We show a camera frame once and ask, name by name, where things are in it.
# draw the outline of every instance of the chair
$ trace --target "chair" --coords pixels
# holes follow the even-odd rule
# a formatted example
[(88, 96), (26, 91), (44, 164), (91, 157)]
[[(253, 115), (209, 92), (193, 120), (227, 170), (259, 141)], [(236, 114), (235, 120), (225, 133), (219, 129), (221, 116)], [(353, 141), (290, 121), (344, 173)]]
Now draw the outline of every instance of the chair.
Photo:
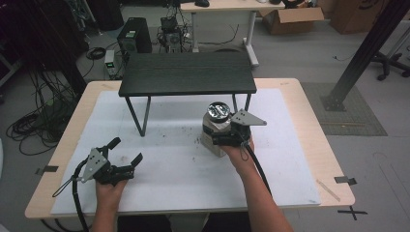
[(401, 76), (409, 77), (410, 76), (410, 67), (401, 64), (398, 62), (398, 59), (401, 57), (401, 53), (397, 53), (398, 49), (404, 44), (407, 38), (410, 36), (410, 27), (407, 31), (401, 36), (401, 38), (395, 43), (393, 48), (390, 50), (389, 54), (384, 55), (378, 51), (375, 56), (371, 59), (371, 62), (378, 62), (383, 65), (383, 74), (377, 76), (377, 79), (382, 81), (390, 74), (390, 66), (399, 68), (403, 70)]

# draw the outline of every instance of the white desk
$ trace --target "white desk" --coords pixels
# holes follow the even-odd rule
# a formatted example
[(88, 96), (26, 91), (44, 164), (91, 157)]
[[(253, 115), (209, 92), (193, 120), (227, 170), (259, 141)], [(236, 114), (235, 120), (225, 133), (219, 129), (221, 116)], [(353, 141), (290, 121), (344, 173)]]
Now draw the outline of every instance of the white desk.
[(273, 5), (269, 3), (259, 3), (256, 0), (209, 0), (210, 6), (208, 8), (196, 7), (194, 3), (181, 4), (181, 11), (190, 13), (192, 23), (192, 51), (198, 52), (198, 39), (196, 37), (196, 13), (207, 12), (232, 12), (232, 11), (250, 11), (249, 13), (249, 28), (248, 36), (244, 38), (244, 45), (247, 49), (251, 65), (253, 67), (259, 66), (255, 52), (252, 47), (253, 26), (256, 19), (257, 11), (269, 11), (283, 9), (284, 4)]

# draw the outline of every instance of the table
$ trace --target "table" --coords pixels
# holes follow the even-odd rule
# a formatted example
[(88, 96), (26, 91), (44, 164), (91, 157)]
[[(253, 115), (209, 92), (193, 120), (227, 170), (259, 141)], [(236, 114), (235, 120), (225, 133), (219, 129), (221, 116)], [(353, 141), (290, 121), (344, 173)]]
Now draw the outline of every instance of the table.
[[(256, 93), (247, 55), (243, 52), (134, 54), (119, 96), (127, 101), (141, 136), (145, 135), (151, 97), (183, 95), (232, 95), (235, 112), (236, 94)], [(144, 123), (140, 126), (130, 97), (147, 97)]]
[[(355, 197), (347, 183), (338, 184), (334, 177), (343, 176), (329, 142), (326, 139), (308, 99), (294, 78), (256, 78), (257, 88), (279, 88), (297, 131), (301, 146), (316, 182), (322, 203), (319, 207), (347, 206)], [(59, 166), (56, 172), (45, 172), (30, 200), (25, 215), (28, 218), (55, 218), (50, 211), (51, 197), (61, 184), (66, 165), (90, 117), (101, 91), (119, 90), (121, 81), (94, 81), (88, 84), (64, 135), (48, 165)]]
[(249, 13), (249, 28), (248, 36), (244, 38), (244, 45), (247, 49), (250, 63), (253, 67), (258, 67), (255, 52), (252, 47), (253, 26), (256, 19), (256, 11), (269, 11), (283, 9), (284, 4), (273, 5), (267, 1), (266, 3), (259, 3), (256, 0), (209, 0), (210, 6), (208, 8), (196, 7), (194, 3), (181, 4), (181, 11), (190, 13), (192, 23), (192, 52), (198, 52), (198, 39), (196, 34), (196, 13), (206, 12), (232, 12), (232, 11), (250, 11)]

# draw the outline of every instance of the wooden table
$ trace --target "wooden table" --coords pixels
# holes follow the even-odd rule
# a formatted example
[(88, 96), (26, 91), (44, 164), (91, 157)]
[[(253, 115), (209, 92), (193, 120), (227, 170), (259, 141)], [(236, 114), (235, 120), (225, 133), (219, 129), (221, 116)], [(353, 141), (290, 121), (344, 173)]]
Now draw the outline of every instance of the wooden table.
[(207, 12), (233, 12), (233, 11), (250, 11), (249, 13), (249, 28), (248, 36), (244, 38), (244, 45), (247, 49), (250, 63), (253, 67), (259, 66), (255, 52), (252, 47), (253, 25), (256, 19), (257, 11), (269, 11), (283, 9), (284, 4), (274, 5), (267, 1), (266, 3), (259, 3), (257, 0), (209, 0), (210, 6), (202, 8), (195, 6), (194, 3), (181, 4), (181, 11), (190, 13), (192, 23), (192, 51), (198, 52), (198, 39), (196, 35), (196, 13)]
[[(338, 184), (334, 179), (343, 176), (343, 172), (299, 81), (294, 78), (255, 78), (255, 83), (258, 89), (279, 88), (281, 90), (320, 194), (322, 203), (319, 207), (353, 205), (355, 197), (348, 184)], [(121, 81), (94, 81), (88, 84), (48, 164), (59, 168), (56, 172), (43, 174), (25, 211), (28, 218), (55, 218), (50, 213), (55, 201), (51, 195), (61, 185), (66, 166), (93, 112), (98, 95), (101, 91), (118, 91), (120, 85)], [(76, 217), (76, 215), (67, 215), (67, 217)]]

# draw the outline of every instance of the cardboard box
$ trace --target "cardboard box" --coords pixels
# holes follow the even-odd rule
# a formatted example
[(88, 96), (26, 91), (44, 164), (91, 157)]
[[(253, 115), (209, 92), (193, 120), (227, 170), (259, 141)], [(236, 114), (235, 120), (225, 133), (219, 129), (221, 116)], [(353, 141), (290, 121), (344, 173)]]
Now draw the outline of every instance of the cardboard box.
[(317, 6), (322, 9), (325, 18), (332, 18), (338, 0), (317, 0)]
[(338, 1), (331, 26), (340, 34), (368, 32), (389, 1)]
[(282, 35), (309, 32), (314, 21), (324, 19), (320, 8), (301, 8), (273, 11), (262, 22), (272, 35)]

